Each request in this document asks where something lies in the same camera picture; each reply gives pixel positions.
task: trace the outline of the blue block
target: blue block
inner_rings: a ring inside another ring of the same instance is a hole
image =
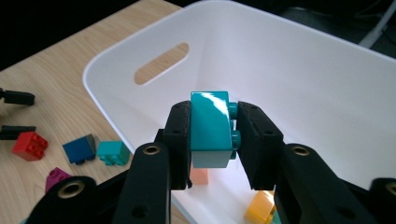
[[[96,146],[92,134],[88,134],[72,142],[66,143],[63,145],[63,148],[70,163],[80,165],[84,161],[95,159]]]
[[[125,165],[131,151],[121,141],[105,141],[99,144],[96,154],[108,166]]]
[[[195,168],[224,168],[240,146],[240,134],[233,129],[237,104],[227,91],[191,93],[191,157]]]

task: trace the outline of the orange block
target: orange block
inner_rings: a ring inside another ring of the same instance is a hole
[[[269,224],[274,218],[275,211],[274,192],[260,190],[250,203],[245,218],[254,224]]]
[[[207,168],[194,168],[191,165],[190,180],[193,185],[208,185]]]

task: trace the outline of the dark blue toy brick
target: dark blue toy brick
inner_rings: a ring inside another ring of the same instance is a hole
[[[84,161],[95,159],[96,146],[92,134],[88,134],[72,142],[66,143],[63,147],[70,163],[80,165]]]

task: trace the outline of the magenta block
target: magenta block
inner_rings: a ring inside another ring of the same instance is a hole
[[[50,188],[52,188],[52,186],[70,176],[71,175],[67,172],[55,167],[55,169],[49,172],[49,175],[47,176],[46,193],[50,190]]]

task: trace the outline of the dark floor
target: dark floor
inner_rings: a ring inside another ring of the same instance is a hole
[[[380,20],[392,0],[238,0],[292,21],[359,43]],[[0,71],[136,0],[21,0],[0,4]],[[168,0],[184,7],[191,0]],[[396,58],[396,19],[372,49]]]

